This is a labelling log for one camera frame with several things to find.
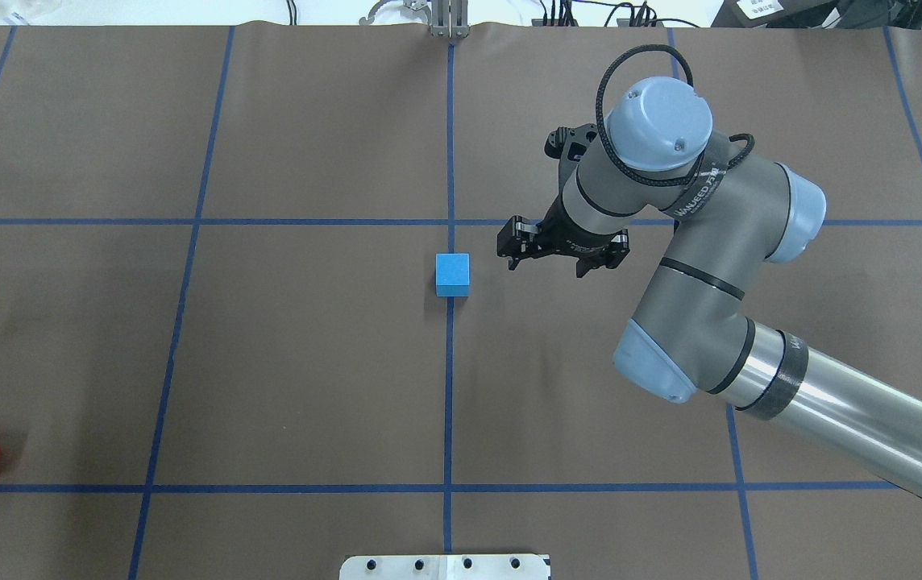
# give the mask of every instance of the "light blue joint cap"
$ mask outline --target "light blue joint cap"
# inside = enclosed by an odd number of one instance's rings
[[[686,82],[648,77],[626,91],[604,125],[623,163],[642,172],[667,172],[704,151],[712,110]]]
[[[782,264],[792,261],[804,252],[804,248],[819,234],[826,217],[826,196],[823,190],[810,180],[792,172],[783,163],[777,163],[787,173],[790,183],[790,213],[787,214],[787,228],[780,243],[767,262]]]
[[[697,387],[634,319],[629,319],[615,355],[615,368],[646,392],[671,403],[687,403]]]

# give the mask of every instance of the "white label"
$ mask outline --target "white label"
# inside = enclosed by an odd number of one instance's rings
[[[760,19],[762,16],[777,14],[783,9],[777,0],[737,0],[737,6],[744,11],[748,19]]]

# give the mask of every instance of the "blue cube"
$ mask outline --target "blue cube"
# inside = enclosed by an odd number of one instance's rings
[[[467,296],[468,254],[436,254],[436,295]]]

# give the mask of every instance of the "robotic arm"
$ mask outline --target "robotic arm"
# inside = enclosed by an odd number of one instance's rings
[[[687,82],[645,78],[604,117],[609,78],[641,52],[675,56]],[[715,394],[922,499],[922,401],[738,313],[763,262],[799,256],[826,212],[815,184],[751,155],[753,144],[712,129],[708,103],[674,48],[631,49],[601,80],[595,124],[548,138],[559,193],[546,216],[535,225],[512,217],[497,253],[509,269],[526,258],[575,256],[582,278],[618,267],[629,252],[624,227],[655,206],[677,227],[613,356],[619,372],[674,403],[696,390]]]

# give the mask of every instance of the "white mounting plate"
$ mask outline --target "white mounting plate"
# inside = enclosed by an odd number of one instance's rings
[[[541,554],[451,554],[350,557],[339,580],[550,580]]]

